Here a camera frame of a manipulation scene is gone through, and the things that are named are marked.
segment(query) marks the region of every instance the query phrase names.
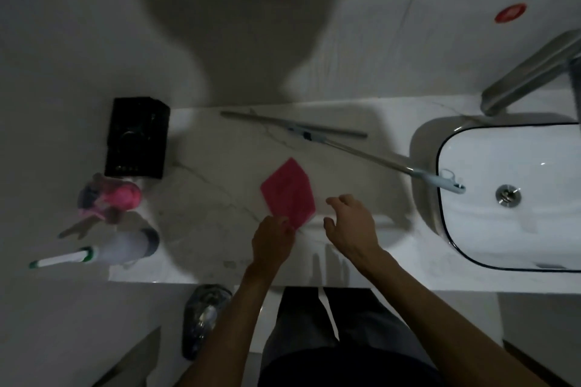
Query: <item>faucet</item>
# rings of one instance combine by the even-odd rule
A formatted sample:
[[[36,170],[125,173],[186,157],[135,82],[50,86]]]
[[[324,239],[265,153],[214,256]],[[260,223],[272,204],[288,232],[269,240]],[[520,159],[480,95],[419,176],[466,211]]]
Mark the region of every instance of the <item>faucet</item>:
[[[577,119],[581,119],[581,29],[563,32],[485,89],[480,109],[487,116],[568,72],[575,96]]]

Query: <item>floor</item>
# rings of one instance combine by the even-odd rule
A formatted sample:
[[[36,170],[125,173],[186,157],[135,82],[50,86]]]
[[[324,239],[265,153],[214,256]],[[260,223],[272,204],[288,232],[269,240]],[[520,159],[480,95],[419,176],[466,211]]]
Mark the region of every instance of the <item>floor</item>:
[[[246,363],[243,387],[256,386],[260,369],[261,353],[270,332],[274,327],[278,305],[281,301],[283,288],[271,288],[264,301],[258,317],[251,342],[250,355]],[[374,290],[379,300],[392,309],[383,296]],[[503,325],[498,306],[498,296],[494,292],[436,292],[455,310],[468,318],[495,342],[500,343],[503,337]],[[327,297],[323,290],[319,291],[321,302],[329,310]],[[185,370],[187,363],[179,356],[181,344],[181,312],[164,319],[162,325],[162,348],[156,370],[149,376],[149,387],[168,387],[179,377],[180,371]]]

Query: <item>dark pants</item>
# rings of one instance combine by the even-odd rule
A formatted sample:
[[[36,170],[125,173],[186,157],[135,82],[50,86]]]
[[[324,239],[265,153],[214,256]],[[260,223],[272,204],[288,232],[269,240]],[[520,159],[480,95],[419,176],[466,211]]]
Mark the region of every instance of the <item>dark pants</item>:
[[[333,326],[318,297],[318,288],[286,288],[277,323],[266,341],[261,369],[284,355],[320,347],[369,346],[396,352],[434,367],[410,328],[392,314],[370,289],[325,288]]]

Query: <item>marble countertop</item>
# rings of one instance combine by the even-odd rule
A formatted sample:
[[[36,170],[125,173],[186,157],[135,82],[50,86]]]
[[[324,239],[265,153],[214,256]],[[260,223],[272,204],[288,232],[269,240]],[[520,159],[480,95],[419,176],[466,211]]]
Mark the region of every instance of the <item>marble countertop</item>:
[[[416,130],[428,121],[481,115],[479,96],[439,96],[329,101],[238,108],[174,109],[166,169],[161,181],[143,180],[137,214],[162,237],[158,251],[133,264],[111,266],[109,280],[238,284],[251,261],[251,237],[269,214],[260,184],[288,158],[309,175],[317,214],[302,227],[275,285],[369,287],[370,283],[330,244],[325,199],[352,193],[372,211],[382,247],[433,290],[581,292],[581,274],[491,270],[464,259],[418,212],[411,179],[286,130],[222,118],[223,109],[356,128],[367,140],[338,138],[382,156],[408,156]],[[568,91],[539,91],[509,112],[570,116]]]

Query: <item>white sink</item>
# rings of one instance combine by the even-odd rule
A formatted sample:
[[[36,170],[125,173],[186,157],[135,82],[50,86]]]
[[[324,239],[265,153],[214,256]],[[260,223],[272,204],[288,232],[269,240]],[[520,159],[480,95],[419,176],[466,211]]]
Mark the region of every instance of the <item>white sink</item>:
[[[506,270],[581,272],[581,130],[577,124],[470,128],[440,148],[462,195],[439,191],[440,234],[467,259]],[[504,207],[512,185],[520,203]],[[518,193],[505,194],[513,205]]]

